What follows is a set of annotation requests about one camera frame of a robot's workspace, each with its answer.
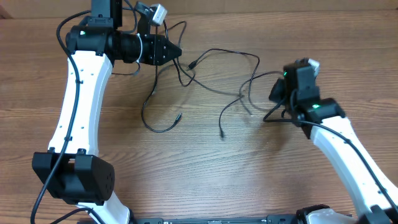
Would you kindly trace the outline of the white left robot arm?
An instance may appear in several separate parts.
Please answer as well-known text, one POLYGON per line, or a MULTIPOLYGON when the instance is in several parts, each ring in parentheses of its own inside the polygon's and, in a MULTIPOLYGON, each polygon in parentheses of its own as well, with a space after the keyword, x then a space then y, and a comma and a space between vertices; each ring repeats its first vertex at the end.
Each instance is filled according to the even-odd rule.
POLYGON ((114 191, 114 167, 98 155, 101 105, 115 61, 158 67, 182 54, 166 35, 152 32, 164 25, 165 7, 137 2, 131 10, 140 18, 132 31, 123 31, 122 2, 93 1, 79 13, 81 22, 58 38, 68 58, 63 105, 47 151, 32 158, 42 193, 87 212, 96 223, 135 222, 114 191))

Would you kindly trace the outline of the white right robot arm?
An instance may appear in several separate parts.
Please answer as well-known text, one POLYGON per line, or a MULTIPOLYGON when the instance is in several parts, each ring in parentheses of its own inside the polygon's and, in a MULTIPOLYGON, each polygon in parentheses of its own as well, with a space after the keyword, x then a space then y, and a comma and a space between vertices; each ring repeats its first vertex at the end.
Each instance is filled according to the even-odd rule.
POLYGON ((269 99, 290 115, 278 122, 300 127, 330 161, 353 201, 356 216, 314 205, 297 210, 296 223, 397 223, 397 187, 361 144, 337 101, 321 98, 316 84, 319 70, 319 62, 310 58, 285 65, 269 99))

